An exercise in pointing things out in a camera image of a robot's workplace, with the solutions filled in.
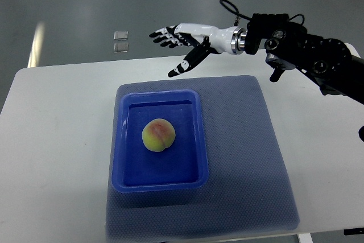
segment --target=black cable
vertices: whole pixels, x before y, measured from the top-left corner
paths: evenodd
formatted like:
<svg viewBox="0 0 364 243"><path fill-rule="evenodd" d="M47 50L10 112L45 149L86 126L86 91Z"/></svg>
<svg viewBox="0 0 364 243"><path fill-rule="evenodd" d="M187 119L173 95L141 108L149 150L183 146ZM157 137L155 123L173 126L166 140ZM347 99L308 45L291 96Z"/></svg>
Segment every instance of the black cable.
<svg viewBox="0 0 364 243"><path fill-rule="evenodd" d="M302 17L302 22L301 22L301 26L303 25L303 23L305 23L305 16L303 14L296 14L294 17L291 17L289 19L289 21L295 19L296 17Z"/></svg>
<svg viewBox="0 0 364 243"><path fill-rule="evenodd" d="M232 8L234 8L234 10L230 9L230 7L228 7L225 3L229 4ZM243 14L239 13L238 8L234 4L232 4L230 1L220 0L220 4L222 5L222 7L227 9L229 12L231 12L232 14L235 14L237 17L241 17L241 18L244 18L246 20L251 20L250 17L247 17L246 15L243 15Z"/></svg>

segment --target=robotic hand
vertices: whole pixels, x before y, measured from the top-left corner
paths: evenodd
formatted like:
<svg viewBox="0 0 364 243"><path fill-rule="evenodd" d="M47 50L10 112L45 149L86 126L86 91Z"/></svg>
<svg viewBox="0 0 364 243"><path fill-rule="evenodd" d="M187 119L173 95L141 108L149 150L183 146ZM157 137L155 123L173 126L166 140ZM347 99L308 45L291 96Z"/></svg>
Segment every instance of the robotic hand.
<svg viewBox="0 0 364 243"><path fill-rule="evenodd" d="M155 43L161 42L161 47L177 46L194 47L184 60L172 71L169 77L174 77L194 69L210 53L241 54L241 45L246 35L244 28L230 27L223 30L214 26L182 23L177 26L161 28L149 36L155 38Z"/></svg>
<svg viewBox="0 0 364 243"><path fill-rule="evenodd" d="M150 35L155 43L162 42L162 47L194 47L184 61L169 72L169 77L190 71L210 53L256 54L260 42L266 39L266 63L274 69L272 82L277 82L284 71L298 69L320 87L323 95L341 94L364 104L364 60L351 55L345 43L307 33L302 14L292 18L288 14L253 14L250 18L240 14L231 2L220 0L220 3L237 16L233 27L220 30L214 26L183 23ZM293 22L295 17L302 17L302 22ZM237 27L239 18L249 20L247 30Z"/></svg>

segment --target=white robotic hand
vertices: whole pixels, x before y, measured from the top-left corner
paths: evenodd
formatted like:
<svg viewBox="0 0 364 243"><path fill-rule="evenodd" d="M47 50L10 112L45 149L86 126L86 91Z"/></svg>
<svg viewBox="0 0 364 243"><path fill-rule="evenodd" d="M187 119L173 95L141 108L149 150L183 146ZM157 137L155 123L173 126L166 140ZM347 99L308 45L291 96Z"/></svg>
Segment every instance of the white robotic hand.
<svg viewBox="0 0 364 243"><path fill-rule="evenodd" d="M246 31L239 27L220 30L214 26L182 23L161 28L149 36L155 38L155 43L162 42L160 44L162 47L194 47L184 61L169 72L169 77L173 77L195 68L210 53L241 54L244 49Z"/></svg>

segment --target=white table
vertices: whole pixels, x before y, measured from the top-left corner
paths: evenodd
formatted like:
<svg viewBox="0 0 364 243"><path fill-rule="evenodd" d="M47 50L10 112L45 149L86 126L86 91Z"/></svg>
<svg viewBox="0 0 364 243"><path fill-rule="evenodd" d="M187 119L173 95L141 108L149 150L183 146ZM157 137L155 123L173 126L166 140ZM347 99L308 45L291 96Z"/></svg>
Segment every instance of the white table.
<svg viewBox="0 0 364 243"><path fill-rule="evenodd" d="M182 58L16 74L0 115L0 242L105 242L116 91L122 84L167 80ZM258 79L301 220L286 234L364 226L364 143L358 138L364 106L344 96L322 96L298 71L271 83L264 60L263 50L255 56L210 55L179 78Z"/></svg>

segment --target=peach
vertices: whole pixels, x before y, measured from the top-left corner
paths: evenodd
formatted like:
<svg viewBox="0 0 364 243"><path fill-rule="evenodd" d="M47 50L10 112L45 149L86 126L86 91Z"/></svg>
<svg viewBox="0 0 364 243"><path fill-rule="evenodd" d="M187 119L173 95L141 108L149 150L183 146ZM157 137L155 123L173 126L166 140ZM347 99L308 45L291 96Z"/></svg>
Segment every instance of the peach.
<svg viewBox="0 0 364 243"><path fill-rule="evenodd" d="M153 152L162 152L170 147L176 138L176 132L170 122L165 119L155 119L148 123L142 131L145 147Z"/></svg>

